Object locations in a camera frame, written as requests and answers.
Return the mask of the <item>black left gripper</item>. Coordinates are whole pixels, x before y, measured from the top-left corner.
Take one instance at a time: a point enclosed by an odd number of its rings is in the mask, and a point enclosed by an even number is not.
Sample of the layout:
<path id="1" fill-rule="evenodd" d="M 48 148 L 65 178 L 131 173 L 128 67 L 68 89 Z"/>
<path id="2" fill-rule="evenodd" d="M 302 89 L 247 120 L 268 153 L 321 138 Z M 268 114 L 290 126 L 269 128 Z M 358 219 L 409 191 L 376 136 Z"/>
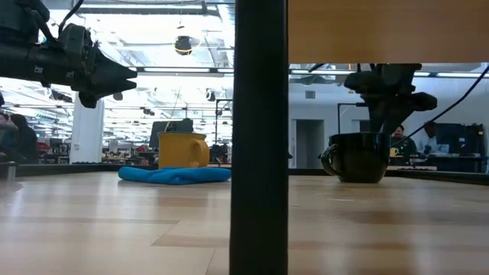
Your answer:
<path id="1" fill-rule="evenodd" d="M 124 92 L 137 87 L 133 79 L 138 73 L 126 66 L 122 66 L 109 59 L 92 41 L 91 33 L 85 27 L 76 24 L 68 24 L 58 37 L 63 52 L 74 70 L 72 89 L 79 92 L 79 100 L 84 107 L 95 108 L 97 99 Z M 95 71 L 95 79 L 123 79 L 114 82 L 104 82 L 95 86 L 92 76 Z"/>

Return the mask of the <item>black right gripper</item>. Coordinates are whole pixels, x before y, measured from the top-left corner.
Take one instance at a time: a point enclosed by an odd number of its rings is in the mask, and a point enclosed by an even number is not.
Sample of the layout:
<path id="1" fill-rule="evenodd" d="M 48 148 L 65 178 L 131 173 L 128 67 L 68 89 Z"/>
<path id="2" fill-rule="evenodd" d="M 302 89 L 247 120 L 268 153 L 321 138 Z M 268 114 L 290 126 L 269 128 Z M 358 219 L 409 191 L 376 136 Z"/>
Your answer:
<path id="1" fill-rule="evenodd" d="M 354 90 L 368 107 L 373 132 L 394 133 L 414 111 L 433 110 L 438 99 L 426 92 L 415 92 L 412 84 L 421 63 L 370 64 L 371 70 L 350 73 L 344 87 Z M 385 107 L 390 108 L 385 118 Z"/>

